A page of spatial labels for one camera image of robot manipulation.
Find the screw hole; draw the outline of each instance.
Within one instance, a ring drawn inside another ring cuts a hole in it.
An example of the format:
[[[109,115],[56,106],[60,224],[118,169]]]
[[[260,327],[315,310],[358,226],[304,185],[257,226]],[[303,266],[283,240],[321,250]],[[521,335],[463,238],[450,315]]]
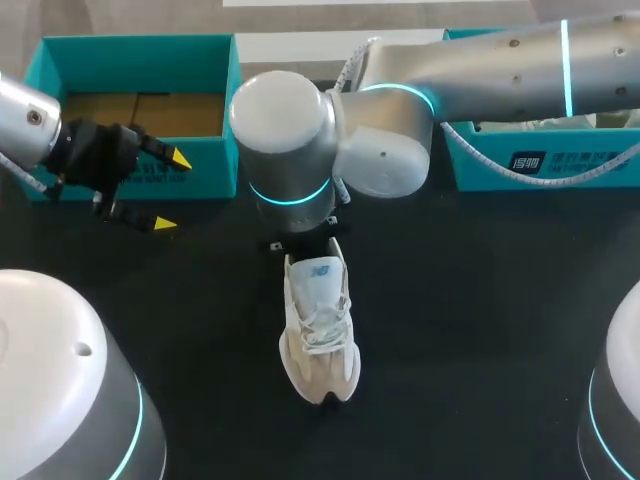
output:
[[[40,125],[40,123],[42,123],[42,116],[35,110],[30,110],[29,113],[27,113],[27,122],[31,125]]]
[[[78,355],[79,357],[90,357],[93,353],[91,347],[83,342],[76,343],[75,351],[76,355]]]

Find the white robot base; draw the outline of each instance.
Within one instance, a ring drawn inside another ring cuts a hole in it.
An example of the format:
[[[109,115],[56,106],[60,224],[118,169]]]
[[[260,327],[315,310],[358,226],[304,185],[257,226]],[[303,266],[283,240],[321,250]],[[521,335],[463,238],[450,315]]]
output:
[[[159,480],[162,424],[89,303],[0,271],[0,478]]]
[[[640,283],[613,316],[578,430],[590,480],[640,479]]]

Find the glowing teal ring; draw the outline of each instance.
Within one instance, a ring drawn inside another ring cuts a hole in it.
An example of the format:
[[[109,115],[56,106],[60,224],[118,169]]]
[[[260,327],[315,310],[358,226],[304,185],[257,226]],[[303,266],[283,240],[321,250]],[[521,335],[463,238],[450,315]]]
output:
[[[249,186],[251,187],[251,190],[253,190],[253,193],[256,194],[256,196],[260,197],[262,200],[264,200],[267,203],[278,205],[279,207],[292,207],[294,205],[300,205],[302,203],[308,202],[309,200],[313,200],[318,195],[320,195],[325,188],[327,188],[327,185],[329,185],[329,183],[331,183],[331,178],[327,178],[327,180],[322,184],[322,186],[318,190],[313,192],[311,195],[304,198],[300,198],[299,200],[286,200],[286,201],[274,200],[272,198],[265,197],[259,191],[257,191],[253,185],[249,184]]]
[[[140,438],[140,430],[142,429],[142,417],[144,416],[144,408],[142,405],[142,387],[140,386],[140,382],[138,381],[138,378],[134,376],[134,378],[136,379],[136,385],[138,386],[138,424],[136,425],[136,430],[133,434],[133,438],[131,439],[131,445],[129,445],[129,449],[127,450],[127,453],[125,453],[124,458],[122,459],[122,461],[120,462],[120,465],[118,465],[118,468],[116,468],[116,471],[113,472],[113,474],[109,477],[109,480],[116,480],[120,474],[124,471],[124,469],[127,467],[127,463],[129,463],[129,460],[131,459],[131,455],[133,455],[133,451],[136,448],[136,445],[138,444],[138,439]]]
[[[569,22],[560,22],[562,42],[562,77],[564,81],[564,109],[567,117],[573,117],[573,94],[571,92],[571,53],[569,50]]]
[[[636,480],[635,477],[631,476],[631,474],[624,469],[624,467],[620,464],[620,462],[618,462],[616,457],[613,456],[613,453],[611,453],[611,450],[609,450],[607,444],[604,443],[604,439],[602,438],[602,435],[600,435],[600,431],[598,430],[598,426],[596,425],[596,418],[593,415],[593,406],[591,404],[593,377],[595,377],[595,375],[596,372],[594,370],[593,374],[591,375],[591,381],[589,382],[589,415],[591,416],[591,424],[593,425],[593,430],[596,432],[596,437],[598,437],[598,440],[600,440],[600,445],[602,445],[603,450],[609,456],[613,464],[618,467],[618,470],[620,470],[620,472],[622,472],[622,474],[627,477],[628,480]]]
[[[396,90],[404,90],[405,92],[413,93],[414,95],[417,95],[422,100],[424,100],[424,102],[427,105],[429,105],[429,108],[431,109],[431,115],[433,117],[436,116],[436,109],[433,106],[433,102],[431,101],[431,99],[429,97],[427,97],[424,93],[422,93],[420,90],[418,90],[417,88],[414,88],[414,87],[409,87],[407,85],[401,85],[399,83],[378,83],[376,85],[371,85],[370,87],[365,87],[360,91],[361,92],[366,92],[368,90],[378,90],[380,88],[395,88]]]

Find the robotic arm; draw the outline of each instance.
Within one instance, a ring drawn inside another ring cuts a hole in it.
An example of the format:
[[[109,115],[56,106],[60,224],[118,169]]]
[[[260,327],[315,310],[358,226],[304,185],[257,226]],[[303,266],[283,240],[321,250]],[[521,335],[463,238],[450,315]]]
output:
[[[116,200],[121,182],[136,170],[139,151],[175,170],[191,169],[178,149],[139,127],[63,122],[56,99],[0,73],[0,164],[52,201],[65,185],[81,185],[95,192],[93,210],[102,220],[154,230],[162,219],[140,215]],[[39,165],[55,175],[54,185],[29,173]]]
[[[349,92],[320,92],[276,71],[249,80],[233,99],[241,163],[279,232],[324,222],[334,208],[333,177],[375,197],[415,192],[428,174],[435,123],[640,107],[640,12],[429,45],[373,42],[360,53],[347,64]]]

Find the shoe sole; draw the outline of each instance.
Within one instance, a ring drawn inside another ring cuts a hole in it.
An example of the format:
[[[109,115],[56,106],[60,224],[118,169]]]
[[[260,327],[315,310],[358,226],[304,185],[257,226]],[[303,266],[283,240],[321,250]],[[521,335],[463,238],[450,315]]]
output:
[[[291,385],[293,385],[293,388],[296,389],[296,392],[298,392],[298,395],[300,395],[302,398],[304,398],[307,402],[309,402],[312,405],[322,405],[322,403],[324,402],[324,400],[331,394],[333,394],[332,396],[335,397],[340,403],[345,403],[348,402],[351,397],[353,396],[353,394],[356,391],[356,388],[358,386],[358,382],[360,381],[360,370],[362,369],[362,363],[360,361],[360,349],[358,348],[358,345],[356,345],[355,343],[353,344],[353,350],[354,350],[354,360],[353,360],[353,373],[352,376],[355,378],[355,385],[356,388],[353,389],[353,392],[351,392],[351,394],[343,400],[340,400],[337,395],[335,395],[334,392],[328,392],[327,395],[325,395],[325,398],[322,399],[322,402],[320,403],[316,403],[316,402],[312,402],[311,400],[309,400],[304,393],[298,388],[298,385],[296,385],[296,383],[294,382],[294,376],[290,370],[290,368],[288,367],[288,362],[286,361],[286,358],[289,356],[289,342],[287,342],[287,335],[285,332],[282,332],[282,335],[280,335],[280,341],[278,342],[278,346],[279,346],[279,350],[280,350],[280,359],[282,360],[282,366],[284,367],[285,372],[287,372],[287,377],[289,377],[289,382],[291,382]]]

